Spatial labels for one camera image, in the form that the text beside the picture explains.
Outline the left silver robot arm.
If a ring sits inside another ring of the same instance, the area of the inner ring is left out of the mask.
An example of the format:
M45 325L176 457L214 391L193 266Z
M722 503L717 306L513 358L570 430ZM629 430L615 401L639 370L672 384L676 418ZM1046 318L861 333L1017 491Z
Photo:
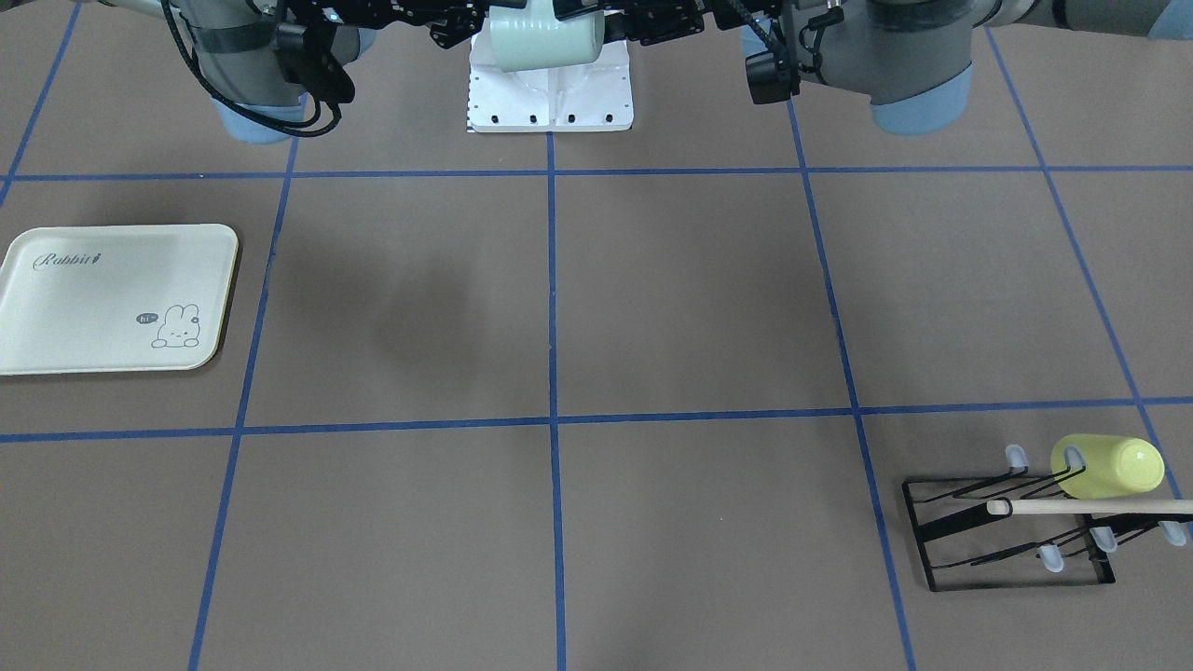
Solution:
M802 82L869 97L877 127L919 135L966 110L971 44L981 27L1026 24L1189 39L1188 1L555 1L558 19L608 14L608 41L648 47L722 30L753 33L744 59L752 101L787 101Z

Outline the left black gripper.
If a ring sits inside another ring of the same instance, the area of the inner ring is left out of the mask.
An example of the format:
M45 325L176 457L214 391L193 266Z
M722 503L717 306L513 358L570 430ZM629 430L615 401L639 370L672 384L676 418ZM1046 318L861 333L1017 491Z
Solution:
M608 29L610 38L641 47L701 33L707 26L722 31L746 27L754 19L779 18L790 8L792 1L554 1L556 19L604 11L614 20L614 27Z

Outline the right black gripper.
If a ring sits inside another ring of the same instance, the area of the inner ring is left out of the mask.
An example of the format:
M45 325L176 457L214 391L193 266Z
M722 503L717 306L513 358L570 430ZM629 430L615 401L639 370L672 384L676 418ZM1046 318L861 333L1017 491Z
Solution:
M489 11L487 1L286 1L285 7L304 24L376 31L392 24L426 27L440 49L452 49L480 33Z

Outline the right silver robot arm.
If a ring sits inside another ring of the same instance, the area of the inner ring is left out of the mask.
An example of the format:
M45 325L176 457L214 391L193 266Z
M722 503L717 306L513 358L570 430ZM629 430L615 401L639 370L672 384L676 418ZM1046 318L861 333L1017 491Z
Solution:
M124 1L166 21L177 51L247 144L314 138L356 98L346 64L392 24L429 30L449 49L478 33L488 1Z

